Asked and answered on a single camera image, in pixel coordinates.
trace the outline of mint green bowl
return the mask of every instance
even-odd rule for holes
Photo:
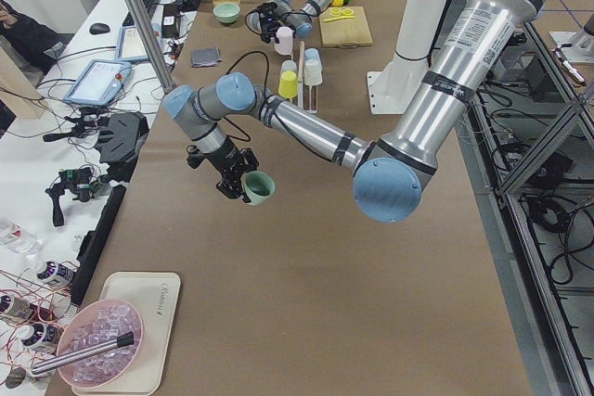
[[[213,13],[216,19],[221,23],[233,23],[239,17],[240,8],[238,4],[224,2],[214,7]]]

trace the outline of blue-framed tablet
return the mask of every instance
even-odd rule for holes
[[[132,64],[125,60],[93,59],[63,101],[85,106],[105,106],[118,94],[131,71]]]
[[[161,26],[156,23],[151,24],[155,31],[157,45],[161,47]],[[127,60],[128,62],[144,62],[149,60],[147,50],[145,49],[140,34],[135,25],[121,27],[118,33],[118,42],[115,45],[115,58],[118,60]]]

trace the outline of green cup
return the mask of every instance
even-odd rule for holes
[[[275,193],[275,181],[262,171],[253,171],[245,175],[245,193],[252,201],[248,204],[257,206]]]

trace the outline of black computer mouse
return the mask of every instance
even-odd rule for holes
[[[104,32],[110,32],[111,28],[107,23],[94,23],[89,27],[89,32],[91,34],[103,34]]]

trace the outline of metal muddler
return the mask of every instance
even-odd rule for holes
[[[127,347],[128,345],[132,345],[133,343],[134,333],[130,331],[129,333],[118,336],[116,339],[101,342],[97,345],[92,345],[90,347],[83,348],[82,350],[69,352],[68,354],[61,355],[54,359],[49,359],[47,361],[35,364],[31,369],[31,374],[33,376],[39,376],[43,373],[47,373],[48,371],[59,368],[61,366],[81,361],[83,359],[86,359],[87,357],[95,356],[102,352],[114,350],[120,347]]]

